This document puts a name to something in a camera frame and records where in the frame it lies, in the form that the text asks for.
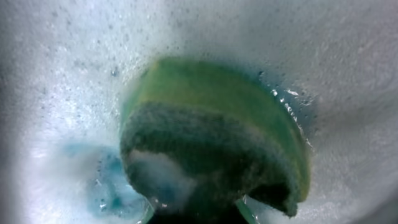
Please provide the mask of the green scrubbing sponge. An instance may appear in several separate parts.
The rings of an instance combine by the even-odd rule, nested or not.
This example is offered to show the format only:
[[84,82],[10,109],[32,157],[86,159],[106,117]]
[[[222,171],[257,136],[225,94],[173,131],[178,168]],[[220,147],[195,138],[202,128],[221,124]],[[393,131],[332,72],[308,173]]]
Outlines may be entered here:
[[127,181],[149,204],[145,223],[254,223],[246,197],[294,217],[307,198],[302,129],[235,70],[159,59],[126,99],[120,125]]

